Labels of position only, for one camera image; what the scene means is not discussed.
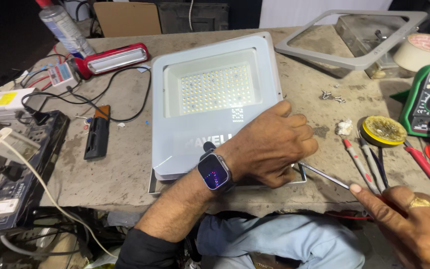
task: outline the plastic bottle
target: plastic bottle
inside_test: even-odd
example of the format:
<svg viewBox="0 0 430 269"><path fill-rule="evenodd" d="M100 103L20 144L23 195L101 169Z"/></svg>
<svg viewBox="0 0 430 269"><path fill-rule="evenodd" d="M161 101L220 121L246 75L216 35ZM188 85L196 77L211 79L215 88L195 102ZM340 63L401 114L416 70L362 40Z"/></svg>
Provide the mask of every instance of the plastic bottle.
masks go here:
<svg viewBox="0 0 430 269"><path fill-rule="evenodd" d="M41 20L74 57L84 59L96 53L62 6L54 5L51 0L36 2L43 9L39 12Z"/></svg>

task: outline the concrete workbench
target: concrete workbench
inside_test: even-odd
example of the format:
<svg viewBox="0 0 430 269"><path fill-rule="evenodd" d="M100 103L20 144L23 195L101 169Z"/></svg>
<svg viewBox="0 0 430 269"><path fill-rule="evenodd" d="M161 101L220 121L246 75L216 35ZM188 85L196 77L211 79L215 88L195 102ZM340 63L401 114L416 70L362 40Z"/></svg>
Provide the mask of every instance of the concrete workbench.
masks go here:
<svg viewBox="0 0 430 269"><path fill-rule="evenodd" d="M165 34L91 39L89 43L95 51L101 52L143 42L152 59L261 31L270 32L275 45L295 30L296 27L288 27ZM315 27L292 46L352 57L332 26ZM61 44L58 44L57 50L66 53ZM334 133L335 124L350 118L359 126L360 120L370 115L398 119L402 106L390 99L389 95L410 88L412 79L370 79L364 71L350 71L275 54L284 98L292 103L293 113L307 116L319 143L318 152L305 161L346 184L355 182L365 186L341 139ZM77 93L86 97L96 96L107 87L111 76L112 73L93 77L83 82ZM149 72L140 73L134 69L120 73L97 104L111 105L111 116L114 118L134 115L142 105L149 77ZM322 89L331 91L334 96L342 95L346 103L322 100ZM107 156L97 160L83 160L87 135L86 130L83 130L84 120L75 117L91 117L94 114L92 107L50 100L44 110L61 110L71 119L65 143L48 184L61 206L142 212L155 201L156 198L147 193L152 167L152 92L137 119L125 123L125 127L118 127L114 121L110 123ZM354 142L355 132L349 138ZM410 138L410 142L419 150L424 148L423 142L417 138ZM354 146L361 154L358 144ZM407 185L414 191L430 195L430 181L402 146L385 149L384 164L391 185ZM308 181L294 187L230 192L220 197L209 212L237 210L263 216L276 210L362 210L348 190L310 171L307 174L310 177ZM41 205L49 206L51 202L44 196Z"/></svg>

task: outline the havells logo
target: havells logo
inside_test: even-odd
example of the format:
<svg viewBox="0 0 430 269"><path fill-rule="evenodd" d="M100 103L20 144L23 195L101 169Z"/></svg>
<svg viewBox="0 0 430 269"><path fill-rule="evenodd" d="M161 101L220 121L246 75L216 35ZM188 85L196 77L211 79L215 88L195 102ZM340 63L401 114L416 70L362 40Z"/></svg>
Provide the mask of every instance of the havells logo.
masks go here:
<svg viewBox="0 0 430 269"><path fill-rule="evenodd" d="M190 139L190 141L185 143L185 148L194 148L194 147L203 148L205 142L207 141L212 142L214 145L221 145L230 138L232 138L232 134L228 134L227 136L224 136L223 134L221 134L221 135L213 135L208 137L192 138Z"/></svg>

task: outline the flood light housing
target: flood light housing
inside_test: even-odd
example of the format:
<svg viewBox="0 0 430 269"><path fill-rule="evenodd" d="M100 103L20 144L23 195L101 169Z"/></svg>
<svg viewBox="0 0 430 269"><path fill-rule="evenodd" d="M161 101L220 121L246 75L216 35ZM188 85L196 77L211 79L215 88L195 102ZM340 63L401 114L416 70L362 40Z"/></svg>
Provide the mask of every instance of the flood light housing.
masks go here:
<svg viewBox="0 0 430 269"><path fill-rule="evenodd" d="M283 99L268 32L154 58L152 168L158 180L188 173L204 153Z"/></svg>

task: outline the tape roll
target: tape roll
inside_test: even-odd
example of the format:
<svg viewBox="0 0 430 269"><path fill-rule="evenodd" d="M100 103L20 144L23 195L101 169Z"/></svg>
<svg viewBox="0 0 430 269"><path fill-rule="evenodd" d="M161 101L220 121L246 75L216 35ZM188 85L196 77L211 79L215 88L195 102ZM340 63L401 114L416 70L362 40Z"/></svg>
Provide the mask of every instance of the tape roll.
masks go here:
<svg viewBox="0 0 430 269"><path fill-rule="evenodd" d="M410 34L393 59L400 67L414 72L430 65L430 34Z"/></svg>

